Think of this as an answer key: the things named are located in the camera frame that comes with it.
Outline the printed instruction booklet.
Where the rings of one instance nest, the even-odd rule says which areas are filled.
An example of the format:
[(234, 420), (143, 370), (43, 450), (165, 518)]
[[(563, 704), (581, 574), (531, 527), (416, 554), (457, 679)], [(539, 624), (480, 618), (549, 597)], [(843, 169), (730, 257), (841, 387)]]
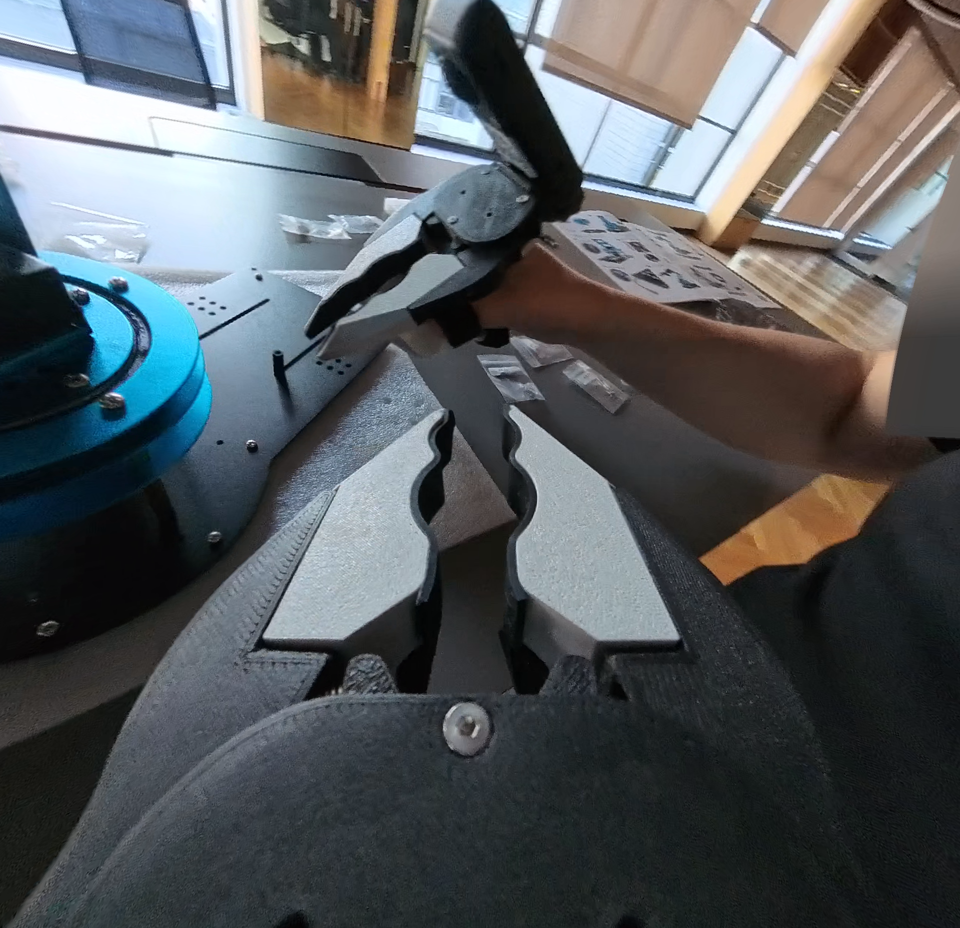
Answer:
[(672, 229), (590, 210), (543, 227), (551, 250), (587, 277), (666, 306), (739, 302), (753, 310), (779, 304), (724, 262)]

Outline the beige roller blind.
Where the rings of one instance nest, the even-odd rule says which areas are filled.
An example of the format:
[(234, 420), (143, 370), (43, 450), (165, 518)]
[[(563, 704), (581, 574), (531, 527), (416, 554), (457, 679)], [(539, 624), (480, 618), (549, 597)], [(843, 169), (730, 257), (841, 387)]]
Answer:
[(762, 0), (561, 0), (543, 69), (691, 129)]

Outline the crumpled clear plastic bag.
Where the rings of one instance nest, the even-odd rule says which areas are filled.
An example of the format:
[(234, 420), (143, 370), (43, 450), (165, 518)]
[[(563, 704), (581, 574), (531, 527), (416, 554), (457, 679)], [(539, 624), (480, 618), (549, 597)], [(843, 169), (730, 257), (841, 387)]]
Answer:
[(142, 262), (152, 244), (144, 221), (63, 201), (49, 203), (41, 240), (46, 250), (116, 264)]
[(278, 214), (277, 222), (288, 241), (301, 244), (367, 238), (385, 223), (377, 216), (355, 214), (330, 214), (321, 220)]

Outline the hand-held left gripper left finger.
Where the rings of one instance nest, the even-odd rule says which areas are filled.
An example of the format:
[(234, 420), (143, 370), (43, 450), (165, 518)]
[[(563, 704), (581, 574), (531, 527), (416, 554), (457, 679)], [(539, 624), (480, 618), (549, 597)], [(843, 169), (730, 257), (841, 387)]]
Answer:
[(263, 635), (283, 650), (409, 656), (439, 631), (439, 548), (454, 416), (439, 409), (336, 488)]

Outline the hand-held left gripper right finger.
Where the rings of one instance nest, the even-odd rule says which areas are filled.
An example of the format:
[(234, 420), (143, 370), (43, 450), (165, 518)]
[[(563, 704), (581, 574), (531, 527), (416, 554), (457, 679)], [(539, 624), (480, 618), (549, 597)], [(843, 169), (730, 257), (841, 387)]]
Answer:
[(546, 665), (674, 652), (681, 630), (616, 490), (517, 406), (504, 412), (509, 500), (503, 634)]

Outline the person's right hand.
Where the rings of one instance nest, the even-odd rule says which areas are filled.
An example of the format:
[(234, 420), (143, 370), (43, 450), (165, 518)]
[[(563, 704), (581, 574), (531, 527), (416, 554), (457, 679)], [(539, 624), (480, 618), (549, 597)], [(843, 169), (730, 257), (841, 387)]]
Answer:
[(498, 287), (471, 303), (480, 327), (568, 343), (595, 322), (607, 289), (560, 261), (540, 240), (529, 242)]

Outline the blue toy robot arm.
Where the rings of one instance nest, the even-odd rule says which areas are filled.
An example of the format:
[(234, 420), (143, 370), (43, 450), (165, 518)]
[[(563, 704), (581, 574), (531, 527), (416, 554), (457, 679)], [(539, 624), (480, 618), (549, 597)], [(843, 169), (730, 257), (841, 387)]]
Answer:
[(153, 282), (37, 252), (2, 184), (2, 541), (123, 502), (186, 456), (212, 401), (199, 338)]

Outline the black triangular base plate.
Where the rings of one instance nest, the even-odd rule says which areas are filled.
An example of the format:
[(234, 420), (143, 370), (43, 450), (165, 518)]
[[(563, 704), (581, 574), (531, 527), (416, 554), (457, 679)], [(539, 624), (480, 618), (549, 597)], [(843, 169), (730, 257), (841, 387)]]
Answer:
[[(198, 329), (212, 392), (205, 427), (180, 462), (125, 501), (43, 534), (2, 541), (2, 662), (40, 653), (34, 637), (58, 631), (60, 622), (37, 619), (50, 601), (61, 606), (67, 645), (121, 623), (119, 596), (102, 594), (93, 607), (90, 594), (78, 591), (93, 586), (77, 580), (78, 565), (93, 560), (91, 550), (120, 549), (133, 562), (132, 569), (100, 569), (127, 590), (132, 614), (210, 567), (250, 522), (272, 461), (374, 357), (320, 358), (321, 340), (305, 335), (318, 298), (275, 275), (248, 269), (188, 288), (182, 297), (164, 290)], [(274, 349), (284, 352), (289, 394), (273, 376)]]

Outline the large glass window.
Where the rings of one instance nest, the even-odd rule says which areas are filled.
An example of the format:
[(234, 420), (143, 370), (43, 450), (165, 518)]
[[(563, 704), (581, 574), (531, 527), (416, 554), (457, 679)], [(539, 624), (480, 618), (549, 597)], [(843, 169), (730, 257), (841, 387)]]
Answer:
[[(211, 79), (227, 81), (229, 18), (225, 0), (187, 0)], [(2, 39), (76, 51), (60, 0), (1, 0)]]

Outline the white foam sheet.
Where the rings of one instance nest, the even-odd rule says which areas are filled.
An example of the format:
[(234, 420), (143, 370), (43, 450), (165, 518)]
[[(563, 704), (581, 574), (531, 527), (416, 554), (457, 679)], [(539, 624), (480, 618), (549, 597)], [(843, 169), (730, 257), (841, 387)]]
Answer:
[[(121, 623), (67, 645), (66, 621), (58, 600), (42, 604), (39, 622), (60, 622), (53, 635), (36, 635), (42, 649), (27, 659), (2, 663), (2, 749), (32, 742), (50, 731), (80, 736), (56, 741), (66, 750), (110, 747), (123, 704), (131, 705), (163, 655), (212, 595), (321, 490), (359, 469), (390, 441), (439, 407), (406, 354), (389, 348), (336, 396), (318, 420), (284, 449), (268, 472), (265, 492), (248, 527), (229, 551), (186, 586), (132, 614), (128, 591), (100, 569), (132, 569), (122, 550), (91, 550), (92, 562), (78, 565), (77, 580), (91, 581), (88, 606), (102, 594), (120, 597)], [(434, 520), (441, 557), (443, 622), (430, 686), (482, 691), (509, 686), (498, 646), (502, 619), (501, 557), (510, 514), (494, 482), (461, 433), (444, 472), (445, 507)]]

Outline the dark grey desk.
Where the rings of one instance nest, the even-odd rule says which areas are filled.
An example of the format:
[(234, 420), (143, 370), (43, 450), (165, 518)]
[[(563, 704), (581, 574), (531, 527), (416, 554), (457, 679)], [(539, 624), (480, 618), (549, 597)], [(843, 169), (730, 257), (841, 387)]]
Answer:
[[(18, 169), (13, 199), (34, 243), (39, 238), (42, 244), (44, 214), (54, 201), (139, 219), (150, 226), (146, 266), (119, 266), (156, 281), (175, 297), (188, 288), (256, 269), (319, 298), (323, 278), (313, 272), (345, 268), (363, 242), (293, 243), (282, 234), (278, 214), (376, 214), (388, 194), (406, 198), (409, 193), (275, 167), (74, 140), (2, 133), (2, 142), (2, 151)], [(816, 336), (813, 329), (825, 327), (825, 337), (863, 351), (895, 340), (904, 305), (878, 288), (859, 284), (861, 293), (872, 291), (868, 301), (889, 303), (892, 310), (881, 313), (873, 305), (876, 310), (861, 306), (856, 311), (847, 304), (849, 297), (838, 307), (821, 288), (841, 286), (841, 276), (848, 272), (827, 273), (827, 260), (761, 246), (738, 255), (734, 270), (759, 275), (756, 286), (776, 291), (782, 286), (811, 287), (813, 294), (806, 300), (828, 301), (818, 312), (801, 310), (787, 295), (776, 298), (786, 300), (788, 307), (774, 310), (774, 318), (802, 334)], [(389, 348), (414, 361), (439, 403), (431, 413), (441, 407), (453, 412), (454, 435), (461, 433), (506, 502), (507, 544), (516, 518), (507, 503), (510, 466), (501, 453), (504, 403), (477, 360), (481, 349), (472, 344), (423, 358), (389, 346), (375, 351), (366, 367)], [(630, 384), (628, 404), (611, 415), (569, 384), (558, 366), (534, 372), (534, 381), (545, 401), (521, 406), (524, 413), (640, 502), (686, 550), (705, 556), (705, 565), (722, 583), (756, 567), (807, 561), (852, 537), (886, 490), (879, 483), (816, 477), (809, 470), (751, 458), (693, 430)], [(433, 526), (437, 516), (430, 527), (438, 542)], [(503, 578), (505, 550), (500, 560)]]

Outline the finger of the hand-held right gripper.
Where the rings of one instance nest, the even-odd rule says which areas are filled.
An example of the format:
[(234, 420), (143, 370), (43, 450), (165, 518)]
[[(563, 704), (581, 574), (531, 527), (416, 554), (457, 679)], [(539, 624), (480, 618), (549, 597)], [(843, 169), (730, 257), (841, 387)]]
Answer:
[(319, 336), (365, 304), (391, 278), (407, 273), (427, 253), (425, 226), (421, 218), (410, 215), (384, 224), (371, 235), (330, 294), (318, 303), (305, 324), (305, 336)]
[(339, 319), (318, 346), (318, 356), (348, 361), (388, 344), (426, 358), (452, 350), (435, 321), (418, 325), (410, 309), (461, 269), (462, 264), (452, 255), (431, 254), (417, 261), (395, 286), (360, 302)]

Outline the person's black clothing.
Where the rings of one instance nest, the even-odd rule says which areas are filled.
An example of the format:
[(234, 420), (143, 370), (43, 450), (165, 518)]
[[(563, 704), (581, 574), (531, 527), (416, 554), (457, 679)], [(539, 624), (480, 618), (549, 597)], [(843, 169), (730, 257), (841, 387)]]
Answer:
[(959, 924), (959, 452), (932, 443), (857, 536), (727, 586), (802, 697), (903, 926)]

